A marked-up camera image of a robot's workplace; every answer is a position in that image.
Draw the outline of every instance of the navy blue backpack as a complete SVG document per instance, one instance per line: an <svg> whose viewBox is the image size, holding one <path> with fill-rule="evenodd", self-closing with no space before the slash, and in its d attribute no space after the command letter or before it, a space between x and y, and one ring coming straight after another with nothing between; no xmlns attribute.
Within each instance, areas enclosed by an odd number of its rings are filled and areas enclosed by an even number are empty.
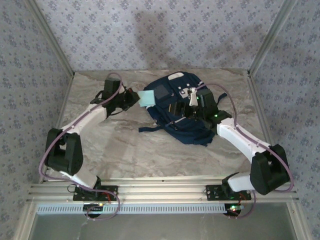
<svg viewBox="0 0 320 240"><path fill-rule="evenodd" d="M151 82L144 90L154 90L155 105L147 106L146 110L155 120L157 127L140 127L141 132L154 132L160 129L178 139L183 144L207 146L212 142L214 133L205 128L200 120L175 116L169 112L169 105L175 102L189 103L187 89L204 84L195 74L184 71L161 77ZM223 93L219 101L227 96Z"/></svg>

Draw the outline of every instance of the wall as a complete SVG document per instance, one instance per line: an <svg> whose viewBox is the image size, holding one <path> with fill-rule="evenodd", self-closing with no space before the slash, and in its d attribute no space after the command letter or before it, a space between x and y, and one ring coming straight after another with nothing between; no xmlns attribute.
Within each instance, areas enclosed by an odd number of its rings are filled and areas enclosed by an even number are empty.
<svg viewBox="0 0 320 240"><path fill-rule="evenodd" d="M248 69L283 0L36 0L72 69Z"/></svg>
<svg viewBox="0 0 320 240"><path fill-rule="evenodd" d="M284 146L312 234L320 239L320 3L299 0L254 79Z"/></svg>
<svg viewBox="0 0 320 240"><path fill-rule="evenodd" d="M0 1L0 239L11 239L69 77L22 0Z"/></svg>

